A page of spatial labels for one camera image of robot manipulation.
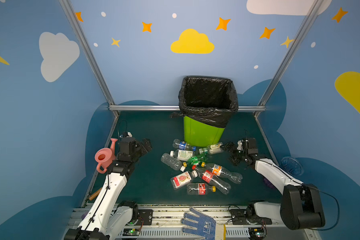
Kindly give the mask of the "cream label bottle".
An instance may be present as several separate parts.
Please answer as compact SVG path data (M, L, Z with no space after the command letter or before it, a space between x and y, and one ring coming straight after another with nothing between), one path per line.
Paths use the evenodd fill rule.
M219 154L222 153L224 150L221 148L224 144L223 143L217 143L213 145L208 145L207 147L199 148L199 154Z

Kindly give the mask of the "pink label bottle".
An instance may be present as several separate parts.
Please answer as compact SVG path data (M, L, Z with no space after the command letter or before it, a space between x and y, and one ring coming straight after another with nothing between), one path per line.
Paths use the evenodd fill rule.
M171 178L171 184L174 188L174 190L178 190L188 184L190 184L195 178L198 177L198 173L193 171L186 171L181 173L180 175L177 175L173 178Z

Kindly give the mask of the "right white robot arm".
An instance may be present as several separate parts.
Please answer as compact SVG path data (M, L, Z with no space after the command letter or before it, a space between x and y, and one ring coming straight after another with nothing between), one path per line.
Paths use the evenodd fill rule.
M321 228L326 224L320 191L312 184L304 184L281 169L272 160L258 155L254 138L235 145L229 142L221 149L231 155L234 164L246 163L268 180L282 195L280 204L255 202L246 211L248 219L279 220L290 230Z

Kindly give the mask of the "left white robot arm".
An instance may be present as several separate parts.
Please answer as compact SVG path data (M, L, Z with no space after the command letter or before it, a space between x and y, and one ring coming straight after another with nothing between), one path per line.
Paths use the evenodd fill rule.
M152 150L151 141L124 137L111 142L111 147L95 154L97 171L106 174L103 187L79 226L68 229L66 240L114 240L127 224L138 221L137 203L123 201L119 207L115 204L139 158Z

